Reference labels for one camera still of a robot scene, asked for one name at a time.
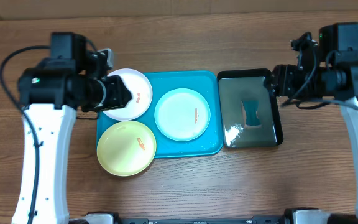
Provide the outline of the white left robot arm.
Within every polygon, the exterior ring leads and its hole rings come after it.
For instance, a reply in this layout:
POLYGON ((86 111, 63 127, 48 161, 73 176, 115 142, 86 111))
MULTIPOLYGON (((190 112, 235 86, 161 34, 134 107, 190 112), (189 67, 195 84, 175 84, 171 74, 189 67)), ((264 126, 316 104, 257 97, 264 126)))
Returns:
POLYGON ((47 49, 49 56, 18 81, 24 160, 13 223, 68 223, 68 154, 78 110, 119 109, 132 98, 119 76, 108 75, 111 49, 72 32, 52 33, 47 49))

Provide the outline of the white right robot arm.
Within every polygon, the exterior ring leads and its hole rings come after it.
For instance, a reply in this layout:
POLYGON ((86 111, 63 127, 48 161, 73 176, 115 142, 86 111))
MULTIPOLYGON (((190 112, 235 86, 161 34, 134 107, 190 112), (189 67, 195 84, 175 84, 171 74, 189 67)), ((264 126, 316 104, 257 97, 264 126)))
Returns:
POLYGON ((320 28, 319 39, 310 32, 292 40, 296 65, 277 65, 265 86, 274 96, 285 96, 283 107, 316 110, 338 105, 351 142, 356 175, 354 215, 338 215, 301 208, 287 211, 286 223, 358 223, 358 22, 320 28))

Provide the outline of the light blue plate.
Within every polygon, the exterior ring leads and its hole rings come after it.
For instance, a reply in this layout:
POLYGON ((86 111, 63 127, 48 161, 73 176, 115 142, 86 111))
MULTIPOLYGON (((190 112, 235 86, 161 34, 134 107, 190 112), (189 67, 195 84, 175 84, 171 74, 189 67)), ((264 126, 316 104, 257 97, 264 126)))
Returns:
POLYGON ((154 112, 158 130, 174 141, 191 141, 200 137, 208 128, 211 109, 197 91, 177 88, 164 94, 154 112))

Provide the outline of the yellow plate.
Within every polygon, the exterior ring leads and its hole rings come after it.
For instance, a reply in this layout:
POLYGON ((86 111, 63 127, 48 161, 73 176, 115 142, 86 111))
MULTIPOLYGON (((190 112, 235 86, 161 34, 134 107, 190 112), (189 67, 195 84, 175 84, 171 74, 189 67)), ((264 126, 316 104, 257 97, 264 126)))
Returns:
POLYGON ((121 121, 101 135, 97 158, 108 173, 129 177, 151 165, 157 150, 153 132, 138 121, 121 121))

